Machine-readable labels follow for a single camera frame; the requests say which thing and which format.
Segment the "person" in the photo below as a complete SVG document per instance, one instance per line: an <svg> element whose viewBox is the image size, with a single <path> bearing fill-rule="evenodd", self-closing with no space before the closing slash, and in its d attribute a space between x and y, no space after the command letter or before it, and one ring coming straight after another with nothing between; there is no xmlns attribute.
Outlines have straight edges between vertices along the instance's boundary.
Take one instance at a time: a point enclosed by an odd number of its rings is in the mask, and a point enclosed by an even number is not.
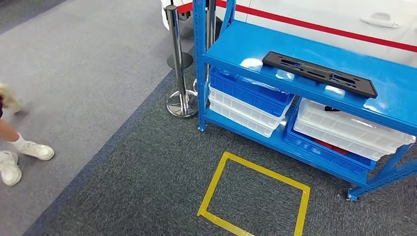
<svg viewBox="0 0 417 236"><path fill-rule="evenodd" d="M22 135L1 118L3 109L18 111L20 108L18 100L10 93L9 88L4 84L0 84L0 139L12 144L22 154L36 157L43 161L50 160L55 155L51 147L26 141ZM10 151L0 151L1 179L9 186L17 184L22 177L22 171L17 162L18 154Z"/></svg>

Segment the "red object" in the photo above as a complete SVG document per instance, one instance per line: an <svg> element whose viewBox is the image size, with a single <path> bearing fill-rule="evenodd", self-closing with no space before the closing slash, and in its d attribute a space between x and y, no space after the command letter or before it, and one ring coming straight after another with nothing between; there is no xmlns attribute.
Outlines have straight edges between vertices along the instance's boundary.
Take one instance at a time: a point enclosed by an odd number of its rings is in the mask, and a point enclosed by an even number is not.
<svg viewBox="0 0 417 236"><path fill-rule="evenodd" d="M335 147L335 146L333 146L333 151L336 151L336 152L338 152L338 153L340 153L340 154L342 154L344 156L346 156L348 154L348 151L346 151L344 149L341 149L339 147Z"/></svg>
<svg viewBox="0 0 417 236"><path fill-rule="evenodd" d="M223 1L223 0L216 0L216 5L225 8L226 7L226 2ZM187 3L185 5L182 5L182 6L178 7L178 12L179 13L184 13L184 12L187 12L187 11L191 11L192 8L193 8L192 2ZM398 49L402 49L402 50L417 53L417 46L408 45L408 44L404 44L404 43L393 42L393 41L380 39L380 38L374 38L374 37L370 37L370 36L366 36L366 35L362 35L362 34L343 31L343 30L340 30L340 29L333 29L333 28L326 27L326 26L320 26L320 25L317 25L317 24L313 24L313 23L309 23L309 22L305 22L305 21L300 21L300 20L296 20L296 19L293 19L293 18L285 17L285 16L279 16L279 15L275 15L275 14L265 12L265 11L256 10L256 9L246 7L246 6L236 5L236 11L243 12L243 13L250 14L250 15L254 15L254 16L267 18L267 19L274 20L274 21L284 22L284 23L294 25L294 26L304 27L304 28L308 28L308 29L312 29L312 30L331 33L331 34L336 34L336 35L347 37L347 38L353 38L353 39L357 39L357 40L360 40L360 41L375 43L375 44L379 44L379 45L384 45L384 46L388 46L388 47L392 47L392 48L398 48Z"/></svg>
<svg viewBox="0 0 417 236"><path fill-rule="evenodd" d="M331 144L328 144L328 143L325 143L325 142L323 142L323 141L321 141L321 140L318 140L318 139L311 139L312 141L314 141L315 143L318 143L318 144L320 144L320 145L322 145L322 146L325 146L325 147L327 147L327 148L329 148L329 149L331 149L331 150L333 150L333 145L331 145Z"/></svg>
<svg viewBox="0 0 417 236"><path fill-rule="evenodd" d="M331 150L333 150L333 151L336 151L336 152L338 152L338 153L340 153L340 154L342 154L342 155L344 155L344 156L346 156L346 155L348 154L348 151L346 151L346 150L344 150L344 149L341 149L341 148L339 148L339 147L335 147L335 146L333 146L333 145L331 145L331 144L325 143L325 142L323 142L323 141L321 141L321 140L318 140L318 139L313 139L313 138L311 138L311 140L312 140L313 142L318 143L318 144L320 144L320 145L322 145L322 146L325 146L325 147L327 147L327 148L329 148L329 149L331 149Z"/></svg>
<svg viewBox="0 0 417 236"><path fill-rule="evenodd" d="M192 11L193 10L193 2L184 4L182 6L179 6L178 8L178 14L182 14L188 11Z"/></svg>

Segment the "car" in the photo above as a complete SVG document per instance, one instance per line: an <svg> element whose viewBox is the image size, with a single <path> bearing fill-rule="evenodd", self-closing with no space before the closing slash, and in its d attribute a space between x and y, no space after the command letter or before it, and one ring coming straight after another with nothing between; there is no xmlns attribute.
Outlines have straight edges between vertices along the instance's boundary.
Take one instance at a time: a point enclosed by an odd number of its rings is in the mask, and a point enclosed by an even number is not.
<svg viewBox="0 0 417 236"><path fill-rule="evenodd" d="M192 0L161 0L167 29L164 8L170 4L181 9L182 20L192 9ZM223 20L225 1L216 4L216 16ZM236 4L239 21L417 67L417 0L236 0Z"/></svg>

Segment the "car door handle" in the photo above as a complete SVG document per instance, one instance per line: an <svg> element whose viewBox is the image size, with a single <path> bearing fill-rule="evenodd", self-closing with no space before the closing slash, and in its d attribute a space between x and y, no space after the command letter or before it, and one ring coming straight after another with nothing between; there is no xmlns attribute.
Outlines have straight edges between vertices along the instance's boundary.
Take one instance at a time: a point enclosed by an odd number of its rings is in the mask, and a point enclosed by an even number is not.
<svg viewBox="0 0 417 236"><path fill-rule="evenodd" d="M396 21L392 21L392 20L376 19L372 17L361 17L360 20L370 25L375 25L379 27L386 27L386 28L393 28L393 29L400 27L399 23L397 23Z"/></svg>

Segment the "gray carpet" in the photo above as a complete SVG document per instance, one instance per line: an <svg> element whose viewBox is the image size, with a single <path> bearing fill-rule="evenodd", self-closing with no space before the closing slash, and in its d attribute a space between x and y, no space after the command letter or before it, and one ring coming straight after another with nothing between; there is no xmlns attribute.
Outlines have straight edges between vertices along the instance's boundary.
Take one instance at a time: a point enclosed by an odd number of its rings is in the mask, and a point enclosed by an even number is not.
<svg viewBox="0 0 417 236"><path fill-rule="evenodd" d="M187 69L189 85L194 76ZM338 178L214 125L199 133L195 118L170 116L173 79L171 72L111 138L115 148L105 146L26 235L231 235L196 215L224 151L311 187L304 235L416 235L416 178L347 202L349 184ZM255 235L292 235L299 200L299 190L228 161L208 211Z"/></svg>
<svg viewBox="0 0 417 236"><path fill-rule="evenodd" d="M30 109L2 119L56 152L48 162L21 155L19 184L0 182L0 236L22 235L171 70L160 1L69 0L48 10L53 2L0 4L0 82ZM181 22L186 51L191 25Z"/></svg>
<svg viewBox="0 0 417 236"><path fill-rule="evenodd" d="M0 34L66 0L0 0Z"/></svg>

